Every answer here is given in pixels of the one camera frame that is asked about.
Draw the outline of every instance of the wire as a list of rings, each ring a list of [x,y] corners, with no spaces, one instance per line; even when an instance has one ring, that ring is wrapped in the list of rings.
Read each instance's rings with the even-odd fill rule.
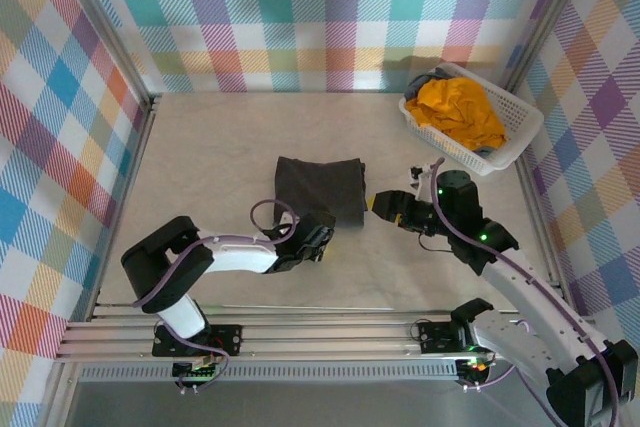
[[[251,223],[253,224],[254,227],[256,227],[260,231],[262,231],[262,229],[260,228],[258,223],[255,221],[254,213],[255,213],[255,210],[258,207],[260,207],[261,205],[264,205],[264,204],[278,204],[279,206],[283,207],[289,213],[289,215],[291,215],[292,219],[295,219],[295,212],[293,211],[293,209],[288,204],[282,202],[281,200],[278,200],[278,199],[264,199],[264,200],[261,200],[260,202],[257,202],[256,204],[254,204],[253,207],[251,207],[251,210],[249,211],[249,219],[251,220]],[[284,236],[280,237],[279,239],[275,239],[275,240],[261,240],[261,239],[257,239],[256,237],[249,237],[249,236],[245,236],[245,235],[232,235],[232,234],[219,235],[219,236],[209,236],[209,237],[205,237],[205,238],[200,239],[200,240],[196,240],[195,242],[190,244],[186,249],[184,249],[180,253],[180,255],[178,255],[176,260],[167,269],[167,271],[162,276],[160,281],[158,281],[156,286],[153,289],[151,289],[149,291],[149,293],[147,293],[147,295],[145,295],[141,299],[136,300],[131,305],[133,307],[142,307],[143,305],[151,302],[151,300],[153,300],[153,298],[156,295],[158,295],[158,292],[160,292],[160,290],[162,290],[162,288],[165,286],[165,284],[169,281],[169,279],[171,278],[173,273],[176,271],[178,266],[184,261],[184,259],[191,253],[191,251],[193,249],[195,249],[196,247],[198,247],[200,245],[204,245],[204,244],[208,244],[208,243],[218,243],[218,242],[235,242],[235,243],[259,244],[259,245],[278,245],[278,244],[281,244],[281,243],[286,242],[287,240],[289,240],[293,236],[295,230],[296,230],[296,225],[295,225],[295,222],[294,222],[291,225],[291,227],[289,228],[289,230],[287,230],[286,234],[284,234]],[[157,328],[159,322],[160,321],[156,322],[156,324],[153,327],[154,335],[155,335],[155,331],[156,331],[156,328]],[[181,344],[184,344],[184,345],[186,345],[188,347],[192,347],[194,349],[206,350],[207,352],[212,352],[214,354],[218,354],[218,355],[220,355],[220,356],[225,358],[225,363],[224,363],[223,367],[218,369],[218,372],[216,373],[216,375],[214,375],[211,379],[209,379],[207,382],[202,384],[200,386],[199,390],[204,390],[204,389],[207,389],[209,386],[211,386],[229,367],[230,357],[229,357],[229,354],[226,351],[224,351],[222,349],[216,349],[215,347],[209,347],[208,345],[196,344],[196,343],[191,342],[189,340],[183,339],[168,324],[165,323],[164,326],[167,329],[167,332],[169,332],[169,334],[171,334],[171,336],[174,339],[176,339],[178,342],[180,342]],[[184,378],[184,374],[178,377],[178,385],[180,386],[182,393],[184,393],[186,391],[186,388],[185,388],[184,384],[182,383],[182,379],[183,378]],[[193,391],[194,391],[194,393],[197,394],[198,393],[198,388],[196,388],[194,386]]]
[[[200,349],[200,350],[206,350],[207,352],[211,352],[213,354],[218,354],[219,356],[224,357],[225,359],[225,363],[222,366],[222,368],[217,369],[218,372],[216,372],[216,374],[209,380],[207,380],[204,384],[202,384],[200,387],[194,388],[193,391],[194,393],[197,393],[198,390],[205,390],[209,387],[211,387],[211,385],[213,385],[213,383],[218,380],[218,378],[220,378],[220,376],[222,374],[224,374],[224,372],[227,370],[227,368],[229,367],[229,362],[230,362],[230,357],[229,354],[227,352],[225,352],[222,349],[216,349],[215,347],[209,347],[208,345],[201,345],[201,344],[196,344],[195,342],[191,342],[189,340],[183,339],[182,337],[180,337],[178,334],[176,334],[176,332],[171,328],[171,326],[169,326],[168,324],[164,324],[165,329],[167,329],[167,332],[169,332],[171,334],[171,336],[176,339],[178,342],[180,342],[181,344],[186,345],[187,347],[192,347],[194,349]],[[180,386],[180,388],[182,389],[182,392],[185,392],[185,386],[182,383],[182,379],[184,378],[184,374],[181,375],[180,377],[178,377],[178,385]]]
[[[453,254],[453,250],[446,250],[446,249],[430,249],[429,247],[425,247],[425,245],[422,243],[422,241],[420,239],[422,239],[422,237],[424,236],[424,234],[418,234],[418,245],[420,245],[420,247],[422,247],[424,250],[426,250],[427,252],[445,252],[447,254]]]
[[[596,344],[587,335],[587,332],[582,328],[582,326],[571,316],[571,314],[568,311],[568,308],[566,306],[563,306],[562,303],[553,296],[553,294],[548,292],[547,289],[545,289],[544,286],[540,284],[540,282],[535,276],[527,272],[523,267],[518,265],[516,262],[511,260],[506,255],[502,254],[501,252],[498,252],[497,250],[489,247],[488,245],[477,242],[471,237],[466,236],[465,234],[460,232],[458,229],[456,229],[453,226],[453,224],[451,224],[451,222],[449,222],[449,219],[447,219],[447,217],[444,215],[444,212],[442,211],[442,208],[440,207],[440,203],[438,201],[438,189],[436,185],[438,168],[443,163],[444,163],[444,157],[440,157],[436,161],[436,163],[431,166],[431,170],[432,170],[431,171],[431,201],[433,202],[433,206],[436,209],[436,213],[438,214],[438,217],[440,217],[440,220],[442,221],[442,223],[455,236],[457,236],[461,240],[464,240],[466,243],[470,245],[473,245],[475,247],[478,247],[479,249],[489,252],[490,254],[494,255],[497,259],[500,259],[501,261],[503,261],[504,263],[512,267],[516,272],[522,275],[525,279],[527,279],[529,284],[535,286],[535,288],[538,289],[540,293],[544,297],[546,297],[546,299],[556,308],[556,310],[562,315],[562,317],[564,317],[564,319],[571,325],[571,327],[578,333],[578,335],[584,339],[585,344],[587,344],[587,346],[594,353],[596,360],[600,364],[600,367],[604,372],[605,378],[607,379],[607,384],[609,387],[609,393],[611,397],[611,421],[609,423],[609,427],[615,427],[616,422],[618,420],[618,410],[619,410],[618,389],[616,387],[615,380],[613,379],[613,374],[611,372],[611,369],[609,368],[609,366],[607,365],[607,362],[604,360],[604,357],[598,350],[598,347],[596,347]]]
[[[527,324],[526,321],[524,320],[519,320],[516,325],[520,325],[523,324],[525,326],[525,328],[527,329],[527,332],[530,331],[529,329],[529,324]],[[494,361],[496,360],[496,353],[493,353],[493,358],[491,359],[491,362],[489,362],[490,364],[492,364]],[[500,374],[498,377],[496,377],[495,379],[489,381],[489,382],[485,382],[483,384],[480,385],[475,385],[475,384],[471,384],[474,387],[478,388],[478,391],[480,391],[481,388],[484,387],[491,387],[492,385],[496,385],[498,382],[502,382],[505,378],[507,378],[507,376],[513,372],[513,370],[515,369],[515,365],[510,365],[509,368],[507,370],[505,370],[502,374]]]
[[[413,324],[411,324],[411,327],[409,327],[409,337],[411,337],[413,340],[421,344],[422,342],[424,342],[424,340],[420,340],[413,335],[413,328],[417,325],[418,322],[431,322],[431,321],[429,319],[418,319]]]
[[[545,414],[547,414],[547,417],[549,417],[549,420],[553,422],[553,425],[555,425],[556,427],[564,427],[562,422],[556,419],[556,416],[553,414],[553,412],[551,412],[551,410],[549,410],[549,408],[545,405],[544,400],[542,400],[540,396],[536,393],[536,391],[533,390],[533,387],[531,387],[531,384],[529,384],[529,382],[525,378],[524,374],[520,371],[520,369],[516,369],[516,374],[518,374],[518,377],[520,377],[520,380],[522,381],[524,386],[527,388],[529,393],[533,396],[534,399],[536,399],[536,402],[538,402],[538,405],[540,406],[540,408],[544,411]]]
[[[254,204],[254,206],[251,207],[251,211],[249,212],[249,218],[251,220],[251,223],[254,225],[254,227],[257,227],[258,229],[260,229],[260,226],[257,224],[255,219],[253,218],[253,214],[256,208],[258,208],[263,204],[268,204],[268,203],[278,204],[279,206],[283,207],[291,215],[292,219],[295,219],[295,213],[293,212],[293,209],[289,207],[287,204],[285,204],[284,202],[282,202],[281,200],[264,199]],[[143,305],[151,302],[151,300],[153,300],[153,298],[156,295],[158,295],[158,292],[160,292],[162,288],[165,286],[165,284],[169,281],[173,273],[184,261],[184,259],[191,253],[193,249],[195,249],[200,245],[210,244],[210,243],[215,244],[218,242],[234,242],[234,243],[242,243],[242,244],[258,244],[258,245],[278,245],[289,240],[293,236],[293,233],[295,232],[295,230],[296,230],[296,226],[295,224],[293,224],[291,228],[287,231],[287,233],[284,234],[284,236],[275,240],[262,240],[262,239],[257,239],[255,237],[251,237],[248,235],[234,235],[234,234],[212,235],[210,237],[204,237],[203,239],[196,240],[195,242],[190,244],[186,249],[180,252],[180,255],[178,255],[176,260],[173,261],[171,266],[167,269],[165,274],[158,281],[156,286],[153,289],[151,289],[144,297],[136,300],[131,305],[133,307],[142,307]]]
[[[158,334],[158,325],[160,325],[162,323],[162,319],[158,319],[158,321],[153,324],[153,336],[156,337]]]

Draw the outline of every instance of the metal frame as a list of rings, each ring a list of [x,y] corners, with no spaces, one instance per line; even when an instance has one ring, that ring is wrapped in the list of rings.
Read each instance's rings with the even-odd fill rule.
[[[448,312],[360,309],[203,308],[210,324],[243,326],[234,363],[255,361],[370,361],[471,359],[473,352],[421,354],[410,335],[418,319],[448,322]],[[504,312],[510,321],[518,315]],[[96,307],[92,322],[69,324],[61,362],[166,361],[151,356],[157,320],[126,305]],[[176,361],[193,361],[177,358]]]
[[[145,109],[151,108],[153,96],[147,90],[142,77],[138,73],[129,52],[102,6],[100,0],[78,0],[87,18],[102,39],[105,47],[114,58],[116,65],[129,82],[130,87],[141,100]]]
[[[107,270],[109,255],[111,253],[111,249],[113,248],[113,243],[115,242],[116,235],[118,234],[120,224],[122,223],[122,216],[124,214],[124,209],[127,205],[129,197],[131,196],[133,185],[135,183],[136,177],[138,176],[140,165],[142,164],[142,157],[144,155],[145,149],[147,148],[149,136],[151,135],[151,128],[153,127],[153,122],[155,121],[155,118],[157,115],[157,107],[158,107],[159,101],[160,101],[159,97],[153,98],[150,108],[145,112],[145,117],[142,122],[142,128],[140,129],[140,137],[138,138],[138,144],[136,145],[136,149],[133,153],[133,160],[131,162],[131,167],[126,177],[126,181],[125,181],[126,183],[125,183],[124,191],[122,194],[122,200],[116,206],[116,211],[113,217],[114,219],[113,227],[111,228],[111,231],[107,236],[107,247],[105,249],[105,255],[102,257],[102,260],[98,265],[98,272],[96,274],[95,285],[93,286],[91,295],[88,300],[87,307],[84,312],[84,316],[82,317],[87,322],[91,321],[91,315],[93,313],[93,309],[95,308],[96,303],[98,301],[98,295],[100,295],[100,286],[102,285],[102,281],[104,279],[104,275]]]
[[[82,364],[79,382],[167,382],[176,381],[173,363],[114,362]],[[458,380],[454,359],[361,360],[361,361],[255,361],[229,365],[220,381],[249,382],[371,382],[380,380]],[[206,381],[204,376],[189,380]]]
[[[115,223],[106,250],[107,255],[100,265],[96,285],[84,317],[87,323],[69,324],[60,347],[60,357],[54,364],[47,384],[44,407],[38,420],[40,427],[64,425],[72,408],[72,399],[78,380],[122,381],[127,379],[127,375],[133,375],[132,372],[136,376],[147,372],[148,375],[144,375],[145,380],[152,380],[153,375],[149,372],[157,373],[159,367],[164,366],[166,369],[168,365],[166,360],[154,359],[150,355],[151,342],[154,338],[155,321],[153,319],[128,306],[95,305],[106,268],[106,258],[118,231],[123,208],[133,187],[153,125],[156,115],[154,103],[157,104],[157,99],[154,101],[153,96],[147,91],[99,0],[80,0],[80,2],[105,46],[116,59],[118,67],[139,95],[147,115],[127,177],[123,199],[115,214]],[[523,82],[566,2],[567,0],[552,0],[546,7],[516,68],[507,80],[507,90],[513,92]],[[549,267],[550,278],[559,283],[565,298],[572,304],[568,285],[559,268],[558,256],[551,242],[541,201],[535,190],[526,159],[521,157],[516,162],[516,168],[525,203],[534,224],[538,247]],[[234,364],[240,369],[245,368],[244,366],[252,367],[253,378],[256,378],[257,372],[263,372],[255,369],[265,365],[277,366],[285,359],[287,363],[296,360],[305,361],[306,365],[312,365],[314,362],[340,362],[341,365],[348,364],[354,369],[360,368],[360,363],[367,366],[376,364],[398,366],[397,372],[400,378],[407,378],[402,377],[409,374],[400,366],[415,367],[416,362],[417,365],[423,366],[449,365],[452,360],[470,356],[468,352],[456,353],[453,356],[451,354],[425,356],[420,354],[419,346],[411,339],[409,329],[415,320],[420,318],[449,320],[447,312],[246,307],[205,308],[204,311],[211,323],[238,323],[244,326],[243,351],[240,356],[234,358]],[[503,316],[508,321],[518,319],[516,312],[504,312]],[[123,365],[123,362],[135,370],[113,369],[114,366]],[[150,365],[156,370],[144,370]],[[231,371],[221,380],[233,380],[243,371],[238,372]],[[166,380],[165,374],[166,371],[162,371],[156,379]],[[622,413],[621,425],[630,425],[628,419],[625,419],[625,410]]]
[[[518,59],[513,72],[505,83],[505,90],[509,92],[518,90],[568,1],[551,0],[545,6],[531,37],[527,39],[524,45],[520,59]]]

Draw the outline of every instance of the laundry basket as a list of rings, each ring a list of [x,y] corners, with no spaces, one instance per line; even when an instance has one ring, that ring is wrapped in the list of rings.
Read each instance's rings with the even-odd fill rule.
[[[507,142],[486,157],[481,157],[434,127],[420,127],[406,109],[406,101],[403,97],[400,100],[400,112],[405,116],[409,129],[480,175],[509,167],[540,130],[544,120],[542,113],[506,90],[462,67],[451,63],[440,64],[438,67],[454,77],[467,77],[482,85],[493,111],[504,124]]]

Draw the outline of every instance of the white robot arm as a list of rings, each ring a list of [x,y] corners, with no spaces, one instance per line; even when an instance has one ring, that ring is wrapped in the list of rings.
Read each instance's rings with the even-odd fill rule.
[[[509,232],[483,216],[477,188],[466,173],[447,171],[436,180],[434,172],[433,203],[423,200],[427,176],[423,169],[412,169],[418,195],[382,192],[370,203],[371,210],[407,231],[445,235],[456,257],[498,289],[526,321],[526,325],[507,322],[489,303],[475,299],[451,313],[445,330],[453,332],[454,344],[500,354],[547,389],[551,406],[569,427],[592,425],[597,415],[615,414],[618,404],[632,400],[636,351],[624,340],[608,341],[538,277]],[[317,261],[333,234],[334,222],[326,213],[315,213],[300,219],[291,232],[270,231],[270,240],[223,235],[200,239],[191,219],[178,217],[123,256],[122,264],[139,298],[134,305],[158,314],[169,332],[192,346],[211,347],[211,326],[187,295],[197,279],[229,270],[275,273],[305,259]],[[173,263],[167,250],[179,254]],[[423,347],[427,348],[426,343],[421,343],[426,353]],[[202,350],[191,348],[180,356],[202,355]]]

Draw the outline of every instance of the white floor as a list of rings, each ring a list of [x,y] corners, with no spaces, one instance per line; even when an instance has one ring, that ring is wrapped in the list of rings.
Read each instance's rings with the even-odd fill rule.
[[[411,134],[387,94],[165,95],[117,235],[99,303],[135,300],[122,253],[177,215],[203,230],[252,234],[249,208],[273,196],[278,156],[315,162],[359,157],[367,196],[409,190],[407,169],[439,152]],[[443,170],[459,168],[447,160]],[[538,267],[541,256],[515,167],[475,177],[485,215],[501,222]],[[269,225],[271,207],[258,219]],[[444,239],[424,239],[446,248]],[[475,297],[509,303],[451,254],[426,252],[417,236],[365,214],[362,229],[339,229],[321,263],[275,275],[205,276],[201,305],[289,305],[451,309]]]

